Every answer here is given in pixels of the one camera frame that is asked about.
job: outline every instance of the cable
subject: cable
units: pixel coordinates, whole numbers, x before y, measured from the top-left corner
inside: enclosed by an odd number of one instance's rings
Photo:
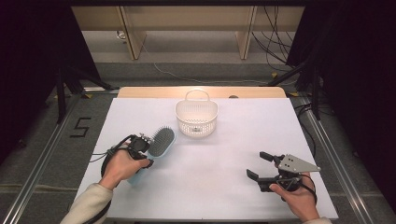
[[[311,189],[311,188],[309,188],[307,185],[298,182],[299,185],[300,185],[301,187],[307,189],[310,193],[312,193],[312,195],[314,196],[314,199],[315,199],[315,204],[317,204],[317,202],[318,202],[318,196],[317,196],[317,193],[316,193],[316,189],[317,189],[317,188],[315,187],[315,182],[314,182],[314,180],[312,180],[311,176],[308,176],[308,175],[301,175],[301,176],[305,176],[305,177],[309,178],[309,179],[311,180],[312,184],[314,185],[314,189]]]
[[[126,140],[128,140],[129,138],[131,138],[131,136],[132,135],[128,135],[127,137],[125,137],[124,139],[122,139],[118,144],[116,144],[114,147],[112,147],[112,148],[119,148],[124,142],[126,142]],[[105,156],[107,156],[107,154],[108,153],[110,153],[111,151],[111,149],[108,149],[106,152],[104,152],[104,153],[93,153],[92,155],[95,155],[95,156],[101,156],[101,157],[99,157],[98,159],[96,159],[96,160],[93,160],[93,161],[90,161],[90,162],[94,162],[94,161],[99,161],[100,159],[102,159],[103,157],[105,157]]]
[[[290,41],[293,42],[293,38],[289,35],[289,32],[286,32],[286,35],[289,37]]]
[[[144,51],[148,54],[149,57],[151,57],[150,53],[147,51],[146,47],[144,45],[142,45],[142,48],[144,49]],[[260,83],[260,84],[268,84],[268,82],[263,82],[263,81],[258,81],[258,80],[240,80],[240,81],[230,81],[230,80],[226,80],[226,81],[202,81],[202,80],[198,80],[198,79],[194,79],[194,78],[187,78],[187,77],[179,77],[171,72],[166,72],[161,70],[156,63],[154,63],[154,67],[161,73],[164,74],[168,74],[171,75],[172,77],[181,79],[181,80],[187,80],[187,81],[193,81],[193,82],[197,82],[197,83],[202,83],[202,84],[213,84],[213,83],[244,83],[244,82],[255,82],[255,83]]]
[[[279,43],[279,42],[276,42],[275,40],[270,39],[267,35],[265,35],[265,33],[264,33],[263,31],[262,31],[262,35],[263,35],[267,40],[272,41],[274,44],[279,44],[279,45],[282,45],[282,46],[291,48],[290,45],[283,44],[283,43]]]
[[[311,141],[312,141],[312,144],[313,144],[312,156],[315,158],[315,156],[316,156],[316,154],[317,154],[317,144],[316,144],[315,139],[314,139],[314,137],[312,136],[312,134],[308,131],[308,129],[305,127],[305,125],[304,125],[304,124],[301,122],[301,120],[300,120],[300,116],[301,116],[304,112],[306,112],[306,111],[312,109],[312,108],[311,108],[311,104],[299,105],[299,106],[294,107],[294,109],[298,109],[298,108],[301,108],[301,109],[300,109],[300,111],[299,111],[298,114],[297,114],[297,120],[299,121],[299,123],[300,123],[301,127],[304,129],[304,131],[305,131],[305,132],[308,134],[308,136],[311,138]]]
[[[283,61],[281,58],[277,57],[277,55],[275,55],[271,50],[269,50],[267,47],[265,47],[264,44],[254,35],[254,33],[252,33],[252,35],[253,35],[254,39],[256,40],[256,42],[259,44],[259,46],[266,52],[265,58],[266,58],[266,61],[267,61],[268,65],[274,70],[281,71],[281,72],[289,72],[289,70],[284,70],[284,69],[279,69],[279,68],[273,67],[270,64],[270,62],[268,61],[268,54],[270,54],[275,59],[279,60],[280,62],[282,62],[284,64],[286,64],[286,62]]]
[[[273,36],[274,34],[276,34],[278,43],[282,43],[282,40],[280,39],[279,34],[278,34],[278,32],[277,32],[277,14],[278,14],[278,11],[279,11],[279,6],[275,6],[275,7],[274,7],[274,14],[275,14],[275,15],[274,15],[274,16],[275,16],[275,21],[274,21],[274,23],[272,23],[272,20],[271,20],[269,14],[268,14],[268,12],[267,12],[266,7],[263,7],[263,8],[264,8],[265,14],[266,14],[266,16],[267,16],[267,19],[268,19],[268,21],[270,22],[271,27],[272,27],[272,29],[273,29],[273,32],[271,33],[271,39],[272,39],[272,36]],[[286,60],[287,57],[285,56],[285,54],[284,54],[284,52],[283,52],[283,50],[282,50],[281,45],[279,45],[279,48],[280,48],[280,51],[282,52],[283,57],[284,57],[285,60]]]

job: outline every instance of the aluminum rail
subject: aluminum rail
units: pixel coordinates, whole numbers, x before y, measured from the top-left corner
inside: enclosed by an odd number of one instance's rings
[[[4,224],[14,224],[18,223],[21,215],[29,203],[29,200],[35,190],[35,186],[37,185],[38,180],[44,173],[44,170],[51,158],[52,152],[58,145],[59,140],[62,137],[62,133],[64,131],[64,127],[66,126],[71,113],[73,112],[79,98],[81,95],[73,95],[70,98],[69,108],[66,111],[64,119],[55,126],[54,131],[52,132],[49,141],[47,142],[46,146],[44,147],[43,152],[41,153],[40,157],[38,158],[35,167],[33,168],[32,172],[29,174],[26,182],[23,184],[20,193],[18,194],[17,198],[14,200],[13,204],[10,206],[10,209],[4,219]]]
[[[302,97],[301,101],[304,105],[310,103],[307,97]],[[330,164],[337,175],[338,181],[340,182],[341,187],[343,188],[359,223],[374,223],[363,198],[359,195],[359,192],[347,173],[344,164],[341,163],[341,160],[338,157],[338,154],[335,151],[332,142],[330,141],[329,136],[326,134],[326,131],[324,130],[320,120],[317,120],[310,110],[307,111],[307,113],[308,118],[314,127],[315,133],[317,134],[318,139],[324,148],[327,158],[329,159]]]

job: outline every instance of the brush bristles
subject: brush bristles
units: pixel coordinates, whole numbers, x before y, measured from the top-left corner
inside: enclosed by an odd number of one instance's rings
[[[153,157],[161,157],[175,140],[175,133],[170,127],[161,127],[153,137],[148,153]]]

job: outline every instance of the black cable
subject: black cable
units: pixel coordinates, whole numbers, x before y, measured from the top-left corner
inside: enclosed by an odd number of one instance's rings
[[[102,159],[103,157],[105,157],[106,155],[108,155],[109,153],[111,153],[111,150],[112,150],[113,148],[119,148],[124,142],[126,142],[126,140],[128,140],[128,139],[131,138],[132,136],[133,136],[133,135],[130,134],[129,136],[125,137],[125,138],[122,139],[118,144],[116,144],[114,147],[112,147],[111,149],[107,150],[107,151],[104,152],[104,153],[93,153],[92,155],[94,155],[94,156],[101,156],[101,155],[102,155],[102,156],[99,157],[98,159],[93,160],[93,161],[90,161],[90,162],[99,161],[100,159]]]
[[[277,57],[271,50],[269,50],[267,47],[264,46],[264,44],[254,35],[254,33],[252,33],[253,37],[256,39],[256,42],[259,44],[259,46],[266,52],[266,61],[268,63],[268,65],[273,68],[274,70],[277,71],[281,71],[281,72],[289,72],[289,70],[284,70],[284,69],[280,69],[280,68],[275,68],[273,67],[270,62],[268,61],[268,54],[270,54],[271,56],[273,56],[275,59],[281,61],[282,63],[286,64],[285,61],[283,61],[281,58]]]
[[[308,136],[311,138],[312,144],[313,144],[313,149],[312,149],[312,156],[315,158],[315,156],[317,155],[317,144],[315,142],[314,137],[312,136],[312,134],[308,131],[308,129],[306,128],[306,126],[301,122],[300,120],[300,116],[311,109],[311,104],[307,104],[307,105],[299,105],[294,107],[294,109],[298,109],[301,108],[300,111],[297,114],[297,120],[299,121],[301,127],[304,129],[304,131],[308,134]]]
[[[284,44],[284,43],[279,43],[279,42],[276,42],[275,40],[270,39],[263,31],[262,31],[262,35],[263,35],[267,40],[273,42],[274,44],[280,44],[280,45],[285,46],[285,47],[287,47],[287,48],[291,48],[290,45],[287,45],[287,44]]]
[[[290,39],[290,41],[292,43],[293,42],[293,38],[291,38],[291,36],[289,35],[289,32],[286,32],[286,35],[288,35],[288,37],[289,37],[289,39]]]
[[[311,189],[311,188],[309,188],[307,185],[298,182],[299,185],[300,185],[301,187],[307,189],[310,193],[312,193],[312,195],[314,196],[314,199],[315,199],[315,204],[317,204],[317,202],[318,202],[318,196],[317,196],[317,193],[316,193],[315,182],[314,182],[314,181],[312,180],[312,178],[311,178],[310,176],[308,176],[308,175],[302,175],[302,176],[305,176],[305,177],[307,177],[307,178],[309,178],[309,179],[311,180],[312,184],[314,185],[314,189]]]
[[[92,223],[96,223],[100,218],[102,218],[105,213],[107,213],[108,209],[110,208],[111,205],[111,200],[110,202],[107,203],[107,205],[102,209],[102,211],[100,211],[98,214],[96,214],[93,218],[91,218],[90,220],[84,222],[83,224],[92,224]]]
[[[276,34],[276,37],[277,37],[278,42],[279,42],[279,43],[282,43],[282,40],[280,39],[279,34],[278,34],[278,32],[277,32],[277,14],[278,14],[278,11],[279,11],[279,6],[275,6],[275,7],[274,7],[274,14],[275,14],[275,21],[274,21],[274,23],[272,23],[271,18],[270,18],[270,16],[269,16],[268,12],[267,12],[266,7],[264,7],[264,11],[265,11],[265,14],[266,14],[266,16],[267,16],[268,21],[269,21],[270,24],[271,24],[272,29],[273,29],[273,32],[271,33],[271,39],[272,39],[273,34]],[[281,45],[279,45],[279,48],[280,48],[280,51],[282,52],[283,57],[284,57],[285,59],[287,59],[287,57],[285,56],[285,54],[284,54],[284,52],[283,52],[283,50],[282,50]]]

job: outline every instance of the basket handle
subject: basket handle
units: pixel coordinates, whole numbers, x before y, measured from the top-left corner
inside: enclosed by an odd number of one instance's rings
[[[206,91],[204,91],[204,90],[202,90],[202,89],[200,89],[200,88],[194,88],[194,89],[188,91],[188,92],[186,93],[185,100],[188,100],[188,99],[187,99],[187,96],[188,96],[191,92],[193,92],[193,91],[201,91],[201,92],[203,92],[203,93],[206,94],[206,96],[207,96],[207,101],[210,101],[209,94],[208,94]]]

